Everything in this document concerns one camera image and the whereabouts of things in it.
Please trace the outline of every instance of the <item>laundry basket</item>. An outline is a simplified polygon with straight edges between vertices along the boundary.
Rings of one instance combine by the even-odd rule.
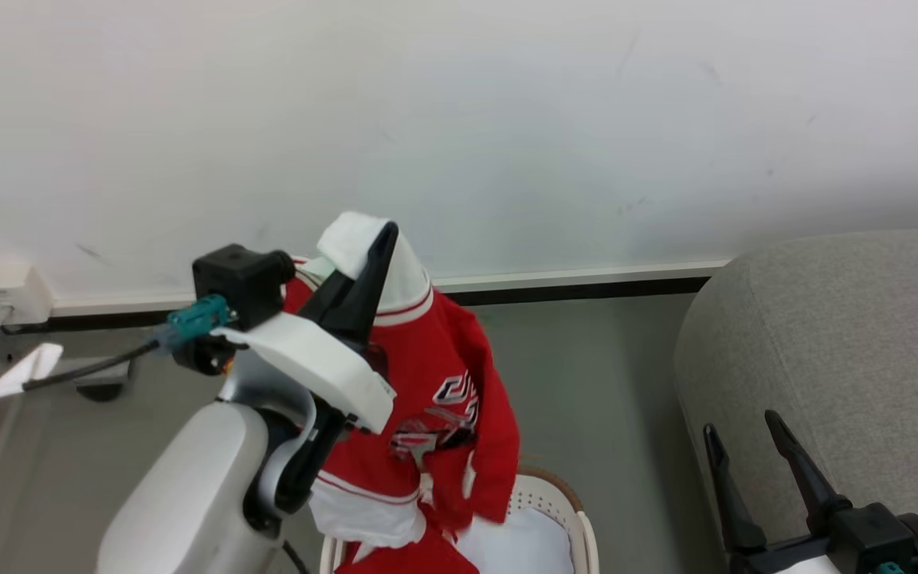
[[[572,567],[575,574],[600,574],[597,538],[594,527],[583,512],[583,504],[564,480],[533,466],[520,466],[516,486],[509,499],[509,513],[514,509],[538,509],[562,525],[569,533]],[[320,574],[334,574],[342,564],[346,545],[335,538],[325,537],[321,549]]]

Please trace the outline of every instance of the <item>white fabric in basket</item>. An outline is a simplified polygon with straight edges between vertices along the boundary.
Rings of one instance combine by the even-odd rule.
[[[481,574],[573,574],[569,533],[535,509],[513,511],[503,525],[474,518],[456,549]]]

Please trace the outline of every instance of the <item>wall socket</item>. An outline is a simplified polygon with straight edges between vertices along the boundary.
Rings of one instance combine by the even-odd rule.
[[[28,264],[0,264],[0,324],[44,323],[55,297]]]

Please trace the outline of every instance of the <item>gray sofa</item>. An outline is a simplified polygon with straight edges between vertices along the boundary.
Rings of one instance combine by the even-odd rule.
[[[716,425],[769,541],[805,534],[806,512],[766,408],[854,504],[918,513],[918,231],[790,241],[736,259],[689,309],[675,375],[709,501],[704,423]]]

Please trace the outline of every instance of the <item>teal connector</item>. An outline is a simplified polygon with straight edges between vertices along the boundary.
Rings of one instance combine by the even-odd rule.
[[[185,309],[168,313],[165,328],[152,336],[161,345],[160,352],[173,352],[186,342],[203,337],[217,327],[226,326],[233,320],[232,309],[229,309],[222,295],[208,295],[197,299]]]
[[[877,567],[877,574],[904,574],[904,571],[900,569],[898,564],[886,562]]]

